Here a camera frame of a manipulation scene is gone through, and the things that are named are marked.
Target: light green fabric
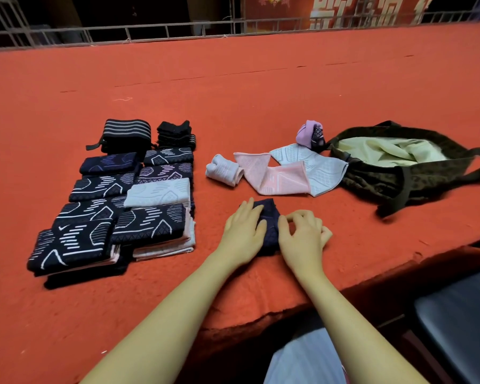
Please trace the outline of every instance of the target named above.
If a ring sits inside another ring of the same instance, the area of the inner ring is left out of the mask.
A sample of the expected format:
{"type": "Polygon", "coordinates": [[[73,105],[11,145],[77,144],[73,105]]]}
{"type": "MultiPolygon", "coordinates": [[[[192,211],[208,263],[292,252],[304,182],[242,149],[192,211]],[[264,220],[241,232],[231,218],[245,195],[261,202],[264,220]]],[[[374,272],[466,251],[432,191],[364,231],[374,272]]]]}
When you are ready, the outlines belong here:
{"type": "Polygon", "coordinates": [[[419,139],[352,137],[340,140],[338,149],[379,167],[412,166],[448,159],[436,144],[419,139]]]}

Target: hand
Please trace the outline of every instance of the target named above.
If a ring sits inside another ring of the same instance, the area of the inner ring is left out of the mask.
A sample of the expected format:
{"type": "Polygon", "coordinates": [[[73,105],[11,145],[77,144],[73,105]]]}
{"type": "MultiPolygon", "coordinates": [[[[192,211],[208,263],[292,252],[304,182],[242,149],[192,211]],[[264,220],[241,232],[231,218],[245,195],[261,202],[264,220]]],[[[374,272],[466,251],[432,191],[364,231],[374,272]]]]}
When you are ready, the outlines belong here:
{"type": "Polygon", "coordinates": [[[254,199],[243,201],[235,214],[228,218],[221,242],[213,256],[226,261],[234,271],[249,263],[259,252],[267,232],[267,221],[258,223],[263,205],[252,208],[254,199]]]}
{"type": "Polygon", "coordinates": [[[317,272],[323,274],[322,250],[333,233],[322,226],[310,210],[297,210],[279,217],[279,246],[286,264],[297,278],[317,272]],[[295,223],[295,233],[290,234],[288,221],[295,223]]]}

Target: bag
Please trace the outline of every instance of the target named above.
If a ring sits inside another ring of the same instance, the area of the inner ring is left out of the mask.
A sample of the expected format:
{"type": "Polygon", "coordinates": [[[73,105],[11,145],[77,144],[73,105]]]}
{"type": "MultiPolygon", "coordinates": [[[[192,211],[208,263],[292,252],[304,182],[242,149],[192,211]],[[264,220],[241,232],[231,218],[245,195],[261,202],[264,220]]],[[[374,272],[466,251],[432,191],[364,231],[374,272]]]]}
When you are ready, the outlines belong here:
{"type": "Polygon", "coordinates": [[[450,189],[480,181],[480,168],[465,174],[475,156],[480,156],[480,148],[467,149],[433,130],[407,128],[392,121],[384,121],[372,127],[360,126],[344,130],[328,144],[331,157],[349,164],[342,185],[358,195],[382,203],[377,208],[380,217],[396,213],[411,204],[430,202],[450,189]],[[353,137],[428,140],[440,147],[448,159],[411,166],[374,166],[338,149],[340,140],[353,137]]]}
{"type": "Polygon", "coordinates": [[[105,122],[105,129],[99,142],[87,145],[85,149],[90,151],[101,145],[101,151],[105,154],[124,154],[137,152],[139,160],[144,160],[144,155],[151,149],[151,127],[144,120],[114,120],[105,122]]]}

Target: dark chair seat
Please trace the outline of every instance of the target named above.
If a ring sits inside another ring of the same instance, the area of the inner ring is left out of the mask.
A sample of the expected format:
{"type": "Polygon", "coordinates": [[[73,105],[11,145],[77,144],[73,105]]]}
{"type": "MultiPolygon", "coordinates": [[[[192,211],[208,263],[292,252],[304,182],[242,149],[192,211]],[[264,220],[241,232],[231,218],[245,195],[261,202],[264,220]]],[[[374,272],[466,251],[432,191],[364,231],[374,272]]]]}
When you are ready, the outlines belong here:
{"type": "Polygon", "coordinates": [[[469,384],[480,384],[480,272],[414,303],[424,332],[469,384]]]}

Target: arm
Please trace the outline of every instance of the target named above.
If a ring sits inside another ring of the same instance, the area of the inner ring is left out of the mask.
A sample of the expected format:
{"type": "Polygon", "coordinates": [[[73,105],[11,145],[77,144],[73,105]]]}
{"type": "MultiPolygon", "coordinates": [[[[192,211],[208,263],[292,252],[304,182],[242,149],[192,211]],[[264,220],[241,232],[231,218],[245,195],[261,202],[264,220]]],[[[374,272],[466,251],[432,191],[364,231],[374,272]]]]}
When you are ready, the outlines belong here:
{"type": "Polygon", "coordinates": [[[172,383],[226,279],[263,245],[263,206],[243,202],[226,222],[217,250],[83,379],[82,384],[172,383]]]}
{"type": "Polygon", "coordinates": [[[299,210],[281,216],[278,224],[282,255],[318,311],[352,383],[427,383],[323,273],[322,249],[332,233],[322,220],[299,210]],[[288,221],[295,223],[293,235],[288,221]]]}

